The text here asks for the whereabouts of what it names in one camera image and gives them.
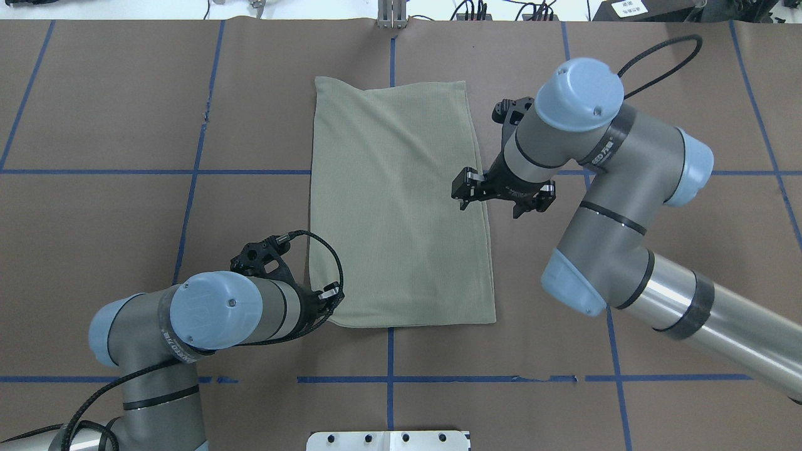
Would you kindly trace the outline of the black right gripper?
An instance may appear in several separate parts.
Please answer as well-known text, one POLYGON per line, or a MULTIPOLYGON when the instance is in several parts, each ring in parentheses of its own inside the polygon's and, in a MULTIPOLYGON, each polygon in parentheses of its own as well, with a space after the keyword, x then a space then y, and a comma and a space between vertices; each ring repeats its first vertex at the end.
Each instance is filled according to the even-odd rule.
POLYGON ((501 151, 490 169, 480 174, 472 167, 464 167, 450 185, 450 196, 458 200, 459 210, 464 211, 472 202, 499 199, 514 202, 513 219, 525 213, 542 213, 556 199, 556 185, 547 182, 527 182, 513 173, 512 157, 504 156, 507 141, 534 103, 532 97, 518 100, 503 99, 496 103, 491 113, 492 121, 502 126, 501 151))

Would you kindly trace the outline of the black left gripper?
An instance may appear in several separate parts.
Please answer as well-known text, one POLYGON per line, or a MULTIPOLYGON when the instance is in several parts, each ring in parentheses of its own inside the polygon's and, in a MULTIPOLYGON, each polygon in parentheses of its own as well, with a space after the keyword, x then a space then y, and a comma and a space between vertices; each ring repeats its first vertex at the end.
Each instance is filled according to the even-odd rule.
POLYGON ((250 242, 230 260, 230 271, 247 277, 263 297, 263 315, 255 332, 312 332, 344 299, 339 282, 315 291, 295 280, 283 255, 299 236, 287 233, 250 242))

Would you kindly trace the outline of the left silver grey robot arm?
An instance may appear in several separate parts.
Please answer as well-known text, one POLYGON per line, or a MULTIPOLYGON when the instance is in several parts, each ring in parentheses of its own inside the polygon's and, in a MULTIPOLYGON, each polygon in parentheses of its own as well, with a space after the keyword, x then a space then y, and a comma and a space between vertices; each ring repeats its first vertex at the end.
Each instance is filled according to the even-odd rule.
POLYGON ((246 244, 228 271, 103 306, 88 332, 98 362, 121 376, 95 391, 69 420, 3 440, 3 450, 207 450, 197 363, 236 346, 277 345, 319 328, 343 300, 332 246, 298 229, 246 244), (293 239, 319 242, 337 279, 300 285, 284 262, 293 239))

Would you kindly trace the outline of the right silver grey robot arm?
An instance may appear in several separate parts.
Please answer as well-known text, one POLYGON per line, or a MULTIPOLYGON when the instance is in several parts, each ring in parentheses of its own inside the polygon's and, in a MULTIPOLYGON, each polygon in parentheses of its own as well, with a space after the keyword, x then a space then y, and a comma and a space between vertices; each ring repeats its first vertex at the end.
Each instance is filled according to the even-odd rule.
POLYGON ((800 402, 800 325, 643 245, 659 209, 706 185, 707 145, 625 103, 620 77, 590 58, 559 65, 532 98, 499 102, 492 119, 501 151, 489 170, 457 174, 450 194, 461 209, 499 199, 515 218, 541 213, 571 160, 594 174, 541 276, 547 293, 590 316, 628 312, 800 402))

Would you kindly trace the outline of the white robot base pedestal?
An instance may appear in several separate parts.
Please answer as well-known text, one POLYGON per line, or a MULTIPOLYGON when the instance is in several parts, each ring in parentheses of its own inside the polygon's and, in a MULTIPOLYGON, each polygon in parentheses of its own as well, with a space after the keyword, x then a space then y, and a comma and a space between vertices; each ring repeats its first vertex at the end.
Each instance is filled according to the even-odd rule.
POLYGON ((306 450, 471 450, 469 432, 458 430, 318 432, 306 450))

